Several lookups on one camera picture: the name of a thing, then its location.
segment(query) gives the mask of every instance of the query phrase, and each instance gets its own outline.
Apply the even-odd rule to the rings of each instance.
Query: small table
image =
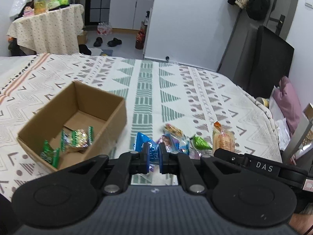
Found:
[[[7,35],[39,53],[71,55],[79,52],[77,35],[84,27],[81,4],[13,21]]]

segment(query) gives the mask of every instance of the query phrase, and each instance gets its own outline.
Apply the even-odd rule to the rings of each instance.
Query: pair of shoes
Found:
[[[101,38],[101,37],[98,37],[98,38],[96,38],[96,41],[95,41],[95,43],[94,43],[94,47],[100,47],[100,46],[102,45],[102,43],[103,43],[102,38]],[[122,40],[119,40],[119,39],[117,39],[117,38],[113,38],[113,40],[111,40],[111,41],[109,41],[109,42],[107,43],[107,45],[108,45],[109,47],[115,47],[115,46],[121,45],[121,44],[122,44]]]

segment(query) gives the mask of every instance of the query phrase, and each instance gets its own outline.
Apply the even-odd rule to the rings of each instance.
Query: black backpack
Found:
[[[254,20],[263,20],[270,8],[270,0],[249,0],[247,3],[247,14]]]

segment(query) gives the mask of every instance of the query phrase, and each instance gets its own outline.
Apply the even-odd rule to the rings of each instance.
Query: light switch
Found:
[[[313,9],[313,0],[306,0],[306,4],[307,7]]]

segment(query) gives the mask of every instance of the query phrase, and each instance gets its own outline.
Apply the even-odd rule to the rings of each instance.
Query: person's arm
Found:
[[[301,235],[313,235],[312,215],[293,214],[289,225]]]

